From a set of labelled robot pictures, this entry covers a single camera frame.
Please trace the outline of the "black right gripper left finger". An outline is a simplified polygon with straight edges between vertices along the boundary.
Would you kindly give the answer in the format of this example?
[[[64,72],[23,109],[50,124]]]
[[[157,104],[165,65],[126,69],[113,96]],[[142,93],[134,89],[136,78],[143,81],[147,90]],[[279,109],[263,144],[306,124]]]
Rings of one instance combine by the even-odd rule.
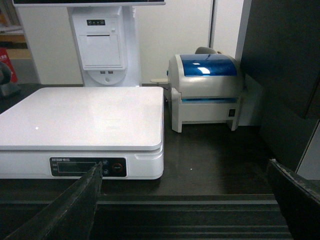
[[[103,165],[94,165],[7,240],[88,240],[94,224]]]

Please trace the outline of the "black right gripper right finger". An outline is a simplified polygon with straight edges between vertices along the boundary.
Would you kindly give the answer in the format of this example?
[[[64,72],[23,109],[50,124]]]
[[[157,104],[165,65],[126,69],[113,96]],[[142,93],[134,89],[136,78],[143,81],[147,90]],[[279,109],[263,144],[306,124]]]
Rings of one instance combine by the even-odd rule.
[[[271,159],[267,179],[295,240],[320,238],[320,187]]]

